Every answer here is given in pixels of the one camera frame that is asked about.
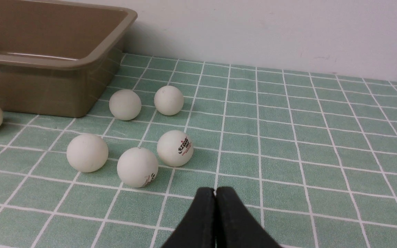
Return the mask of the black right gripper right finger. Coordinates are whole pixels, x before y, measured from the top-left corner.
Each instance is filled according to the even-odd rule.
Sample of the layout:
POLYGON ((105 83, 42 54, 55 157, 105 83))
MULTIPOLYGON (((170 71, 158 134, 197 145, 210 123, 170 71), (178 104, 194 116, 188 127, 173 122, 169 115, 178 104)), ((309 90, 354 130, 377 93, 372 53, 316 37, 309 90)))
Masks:
POLYGON ((218 248, 280 248, 247 210, 232 187, 216 190, 218 248))

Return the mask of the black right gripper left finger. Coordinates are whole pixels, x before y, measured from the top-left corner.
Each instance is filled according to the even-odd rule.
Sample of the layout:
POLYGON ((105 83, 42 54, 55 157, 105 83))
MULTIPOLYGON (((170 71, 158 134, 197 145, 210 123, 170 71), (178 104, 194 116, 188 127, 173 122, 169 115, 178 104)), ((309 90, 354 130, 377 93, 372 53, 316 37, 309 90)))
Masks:
POLYGON ((163 248, 214 248, 215 196, 211 187, 200 187, 181 222, 163 248))

